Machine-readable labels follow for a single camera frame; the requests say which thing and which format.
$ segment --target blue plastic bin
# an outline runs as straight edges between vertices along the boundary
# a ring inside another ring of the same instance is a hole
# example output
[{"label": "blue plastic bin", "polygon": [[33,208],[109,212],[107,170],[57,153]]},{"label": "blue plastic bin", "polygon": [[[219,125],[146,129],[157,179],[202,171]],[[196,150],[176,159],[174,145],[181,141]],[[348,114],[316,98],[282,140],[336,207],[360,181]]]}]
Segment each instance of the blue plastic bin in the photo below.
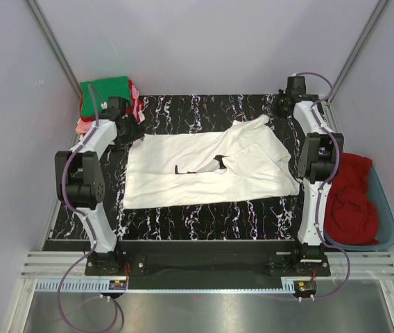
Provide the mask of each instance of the blue plastic bin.
[{"label": "blue plastic bin", "polygon": [[374,167],[371,168],[370,177],[368,179],[368,199],[376,205],[377,214],[379,215],[379,232],[376,235],[376,239],[379,244],[373,246],[357,246],[357,245],[345,245],[333,241],[325,231],[325,238],[331,244],[338,245],[344,250],[351,251],[384,251],[389,249],[394,244],[394,218],[391,214],[390,206],[386,200],[384,189],[377,177],[377,173]]}]

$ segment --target pile of clothes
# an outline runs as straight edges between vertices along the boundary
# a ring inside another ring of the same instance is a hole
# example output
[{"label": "pile of clothes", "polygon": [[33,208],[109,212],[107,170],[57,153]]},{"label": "pile of clothes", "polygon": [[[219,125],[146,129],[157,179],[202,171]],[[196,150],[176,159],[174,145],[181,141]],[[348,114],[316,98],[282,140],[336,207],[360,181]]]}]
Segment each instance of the pile of clothes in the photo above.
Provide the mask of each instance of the pile of clothes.
[{"label": "pile of clothes", "polygon": [[340,244],[371,246],[379,229],[374,203],[367,199],[372,160],[342,154],[339,173],[333,179],[325,213],[325,230]]},{"label": "pile of clothes", "polygon": [[126,114],[133,114],[138,123],[144,120],[143,102],[139,99],[139,91],[134,86],[131,80],[126,76],[119,76],[116,78],[103,78],[95,81],[85,81],[80,83],[82,90],[80,100],[80,119],[78,120],[76,132],[78,134],[85,134],[91,128],[94,120],[94,104],[88,86],[92,84],[104,101],[107,101],[111,96],[120,96],[130,102],[126,109]]}]

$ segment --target white cloth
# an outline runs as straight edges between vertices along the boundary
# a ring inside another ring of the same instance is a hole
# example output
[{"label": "white cloth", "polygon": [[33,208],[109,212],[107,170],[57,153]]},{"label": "white cloth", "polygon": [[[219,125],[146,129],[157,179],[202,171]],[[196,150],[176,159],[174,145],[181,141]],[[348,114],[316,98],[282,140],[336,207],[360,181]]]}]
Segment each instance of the white cloth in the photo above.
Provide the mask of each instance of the white cloth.
[{"label": "white cloth", "polygon": [[[129,150],[125,209],[221,203],[293,196],[299,183],[288,170],[291,156],[262,115],[234,121],[225,132],[145,135]],[[216,155],[226,169],[196,171]]]}]

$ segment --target blue basket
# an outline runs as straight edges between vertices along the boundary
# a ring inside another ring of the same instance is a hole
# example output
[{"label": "blue basket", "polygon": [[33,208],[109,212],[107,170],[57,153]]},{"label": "blue basket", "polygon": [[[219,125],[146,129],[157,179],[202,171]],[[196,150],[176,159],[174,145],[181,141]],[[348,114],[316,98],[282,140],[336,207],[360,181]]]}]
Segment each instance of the blue basket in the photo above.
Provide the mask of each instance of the blue basket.
[{"label": "blue basket", "polygon": [[331,244],[342,247],[344,250],[351,251],[384,251],[388,250],[394,244],[394,218],[391,214],[391,209],[386,200],[384,189],[377,177],[377,173],[374,167],[371,168],[370,177],[368,179],[368,199],[376,205],[377,214],[379,215],[379,231],[376,235],[376,239],[379,244],[372,246],[357,246],[357,245],[345,245],[333,241],[328,236],[327,232],[324,232],[326,240]]}]

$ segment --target green cloth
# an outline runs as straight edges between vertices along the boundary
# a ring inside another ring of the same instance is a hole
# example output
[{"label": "green cloth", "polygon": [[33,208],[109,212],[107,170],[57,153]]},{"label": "green cloth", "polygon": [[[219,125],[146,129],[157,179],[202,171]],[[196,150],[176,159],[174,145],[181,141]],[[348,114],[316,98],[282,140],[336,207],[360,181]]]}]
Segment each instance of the green cloth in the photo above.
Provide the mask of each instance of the green cloth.
[{"label": "green cloth", "polygon": [[[104,101],[107,101],[111,96],[120,96],[127,99],[130,104],[130,89],[129,82],[126,76],[120,76],[118,78],[102,78],[95,81],[81,82],[81,91],[83,92],[83,105],[81,107],[81,117],[90,118],[94,116],[94,106],[92,104],[92,97],[89,93],[87,86],[92,84],[103,97]],[[95,99],[98,103],[98,111],[101,112],[100,99],[96,95]]]}]

